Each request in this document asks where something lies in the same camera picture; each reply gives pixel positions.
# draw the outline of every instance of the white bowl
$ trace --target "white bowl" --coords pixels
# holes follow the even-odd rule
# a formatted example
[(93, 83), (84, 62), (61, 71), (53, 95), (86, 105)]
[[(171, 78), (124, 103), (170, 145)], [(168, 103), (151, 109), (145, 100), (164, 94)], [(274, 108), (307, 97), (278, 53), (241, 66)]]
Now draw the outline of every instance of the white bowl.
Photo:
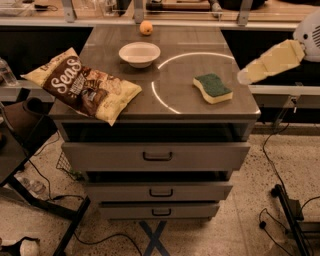
[(146, 68), (160, 56), (158, 46), (145, 42), (135, 42), (123, 46), (119, 55), (120, 58), (127, 61), (132, 67)]

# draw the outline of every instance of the metal leg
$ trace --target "metal leg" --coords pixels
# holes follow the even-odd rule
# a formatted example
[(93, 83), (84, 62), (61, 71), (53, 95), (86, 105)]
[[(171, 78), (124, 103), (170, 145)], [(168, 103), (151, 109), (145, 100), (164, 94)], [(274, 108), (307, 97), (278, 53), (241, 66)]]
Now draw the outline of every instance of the metal leg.
[(274, 190), (272, 191), (272, 194), (274, 196), (279, 197), (280, 203), (282, 205), (282, 208), (284, 210), (287, 221), (289, 223), (291, 232), (292, 232), (293, 237), (297, 243), (297, 246), (299, 248), (301, 255), (309, 256), (310, 254), (309, 254), (307, 245), (306, 245), (304, 237), (303, 237), (303, 232), (302, 232), (301, 227), (300, 227), (299, 223), (297, 222), (294, 214), (292, 213), (292, 210), (290, 208), (289, 198), (285, 194), (282, 186), (276, 185)]

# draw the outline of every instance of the gray countertop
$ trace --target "gray countertop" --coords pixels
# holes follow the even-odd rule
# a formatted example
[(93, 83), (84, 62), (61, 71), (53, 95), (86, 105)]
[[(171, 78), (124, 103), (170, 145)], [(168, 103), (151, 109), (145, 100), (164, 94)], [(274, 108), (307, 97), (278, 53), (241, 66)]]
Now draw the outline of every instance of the gray countertop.
[[(121, 60), (119, 50), (132, 42), (150, 42), (160, 57), (143, 69)], [(219, 28), (154, 26), (150, 36), (139, 32), (139, 25), (96, 26), (80, 55), (83, 65), (97, 69), (142, 87), (122, 111), (125, 120), (256, 120), (259, 108), (247, 86), (237, 82), (238, 66)], [(233, 99), (208, 104), (193, 77), (217, 74), (233, 91)], [(60, 101), (50, 115), (54, 119), (86, 119)]]

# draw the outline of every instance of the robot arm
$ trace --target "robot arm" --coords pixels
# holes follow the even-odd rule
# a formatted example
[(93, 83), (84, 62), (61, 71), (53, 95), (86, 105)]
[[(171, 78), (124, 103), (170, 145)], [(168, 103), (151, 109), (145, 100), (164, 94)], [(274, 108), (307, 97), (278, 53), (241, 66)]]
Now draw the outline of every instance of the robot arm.
[(300, 65), (302, 59), (320, 62), (320, 8), (308, 15), (293, 33), (293, 40), (274, 45), (238, 73), (241, 84), (259, 82)]

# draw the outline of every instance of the drawer handle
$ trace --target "drawer handle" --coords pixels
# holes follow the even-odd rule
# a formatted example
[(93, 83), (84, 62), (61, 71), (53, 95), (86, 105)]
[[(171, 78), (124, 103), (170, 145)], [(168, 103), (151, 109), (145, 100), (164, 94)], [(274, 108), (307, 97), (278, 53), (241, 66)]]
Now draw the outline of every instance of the drawer handle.
[(171, 209), (168, 209), (168, 212), (156, 212), (157, 210), (152, 209), (152, 215), (156, 217), (163, 217), (163, 216), (170, 216), (171, 215)]
[(149, 189), (149, 195), (152, 197), (171, 197), (173, 195), (173, 189), (170, 189), (169, 193), (166, 192), (152, 192), (152, 189)]
[(172, 152), (169, 152), (168, 156), (166, 157), (147, 156), (146, 152), (142, 152), (143, 159), (146, 161), (170, 161), (172, 159), (172, 155)]

